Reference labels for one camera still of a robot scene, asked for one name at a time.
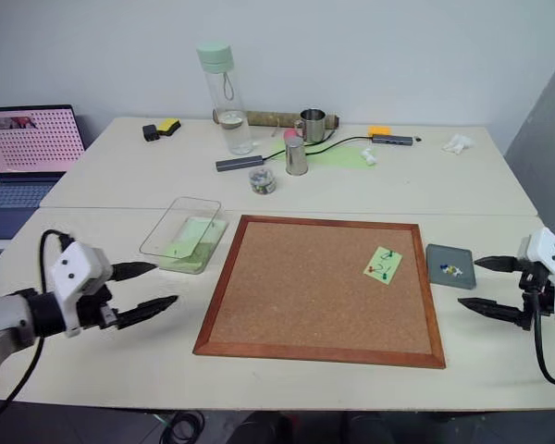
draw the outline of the clear plastic container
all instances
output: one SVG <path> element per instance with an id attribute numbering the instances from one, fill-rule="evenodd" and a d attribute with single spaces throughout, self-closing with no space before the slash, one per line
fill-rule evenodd
<path id="1" fill-rule="evenodd" d="M 230 46 L 204 43 L 198 46 L 197 52 L 228 149 L 236 155 L 250 153 L 253 150 L 251 130 L 239 95 Z"/>
<path id="2" fill-rule="evenodd" d="M 140 253 L 164 270 L 202 273 L 228 225 L 219 210 L 217 201 L 179 197 L 142 243 Z"/>

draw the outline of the floor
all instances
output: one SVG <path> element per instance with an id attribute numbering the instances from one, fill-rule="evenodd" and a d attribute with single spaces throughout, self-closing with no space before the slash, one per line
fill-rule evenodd
<path id="1" fill-rule="evenodd" d="M 249 413 L 204 414 L 206 426 L 198 444 L 224 444 Z M 339 412 L 288 415 L 296 418 L 297 443 L 339 442 Z M 555 444 L 555 411 L 454 417 L 393 412 L 382 417 L 398 444 Z M 157 444 L 163 427 L 147 413 L 15 402 L 0 418 L 0 443 Z"/>

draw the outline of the green bottle cap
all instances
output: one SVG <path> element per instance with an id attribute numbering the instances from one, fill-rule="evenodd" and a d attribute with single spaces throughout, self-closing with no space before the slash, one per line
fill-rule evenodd
<path id="1" fill-rule="evenodd" d="M 221 42 L 201 43 L 197 46 L 197 55 L 205 72 L 221 74 L 234 68 L 230 45 Z"/>

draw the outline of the white wall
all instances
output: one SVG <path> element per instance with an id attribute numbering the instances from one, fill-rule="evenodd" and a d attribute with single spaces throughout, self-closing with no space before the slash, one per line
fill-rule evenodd
<path id="1" fill-rule="evenodd" d="M 232 44 L 249 109 L 485 124 L 505 152 L 555 69 L 555 0 L 0 0 L 0 105 L 208 117 L 195 45 Z"/>

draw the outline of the laptop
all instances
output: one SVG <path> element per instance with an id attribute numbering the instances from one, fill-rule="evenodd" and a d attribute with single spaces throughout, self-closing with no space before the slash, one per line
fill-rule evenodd
<path id="1" fill-rule="evenodd" d="M 12 239 L 84 153 L 71 105 L 0 108 L 0 239 Z"/>

